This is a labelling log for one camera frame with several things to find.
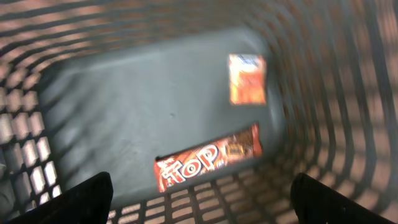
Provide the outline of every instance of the basket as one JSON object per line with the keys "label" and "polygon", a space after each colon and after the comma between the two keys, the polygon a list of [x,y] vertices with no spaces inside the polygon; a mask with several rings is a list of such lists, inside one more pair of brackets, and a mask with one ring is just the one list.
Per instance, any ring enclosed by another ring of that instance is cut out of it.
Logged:
{"label": "basket", "polygon": [[[108,223],[292,223],[307,173],[398,222],[398,2],[1,0],[0,217],[111,174]],[[228,101],[228,54],[269,64]],[[155,191],[156,156],[259,121],[264,158]]]}

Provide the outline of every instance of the snack packet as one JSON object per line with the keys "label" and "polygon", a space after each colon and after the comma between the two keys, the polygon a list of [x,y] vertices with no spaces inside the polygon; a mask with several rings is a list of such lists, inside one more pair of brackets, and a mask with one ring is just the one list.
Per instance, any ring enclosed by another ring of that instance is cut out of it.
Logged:
{"label": "snack packet", "polygon": [[229,101],[232,105],[266,104],[267,64],[259,55],[229,55]]}
{"label": "snack packet", "polygon": [[243,159],[261,156],[259,126],[254,124],[228,137],[157,158],[154,170],[159,192]]}

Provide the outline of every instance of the gray basket floor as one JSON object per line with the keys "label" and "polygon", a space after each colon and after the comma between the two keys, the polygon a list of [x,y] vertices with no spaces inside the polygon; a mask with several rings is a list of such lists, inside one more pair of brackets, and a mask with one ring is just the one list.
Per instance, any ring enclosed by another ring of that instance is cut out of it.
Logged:
{"label": "gray basket floor", "polygon": [[253,121],[260,124],[265,156],[272,155],[284,130],[275,74],[270,69],[267,106],[231,106],[230,53],[270,56],[257,34],[230,29],[73,59],[47,70],[39,103],[63,189],[106,171],[113,204],[154,196],[156,156]]}

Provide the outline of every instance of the red candy wrapper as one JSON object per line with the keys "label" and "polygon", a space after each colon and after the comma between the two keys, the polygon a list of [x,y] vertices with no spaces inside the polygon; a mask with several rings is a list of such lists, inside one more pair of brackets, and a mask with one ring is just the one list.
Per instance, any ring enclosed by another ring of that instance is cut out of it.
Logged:
{"label": "red candy wrapper", "polygon": [[247,158],[261,157],[259,126],[155,160],[159,192]]}

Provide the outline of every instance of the candy wrapper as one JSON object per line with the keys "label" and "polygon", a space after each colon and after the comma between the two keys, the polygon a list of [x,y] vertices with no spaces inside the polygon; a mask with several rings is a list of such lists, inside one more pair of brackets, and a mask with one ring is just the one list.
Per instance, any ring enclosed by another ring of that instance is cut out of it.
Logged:
{"label": "candy wrapper", "polygon": [[258,55],[229,55],[229,101],[232,105],[264,105],[267,64]]}
{"label": "candy wrapper", "polygon": [[156,159],[154,168],[159,192],[243,159],[261,156],[259,127],[254,124],[209,144]]}

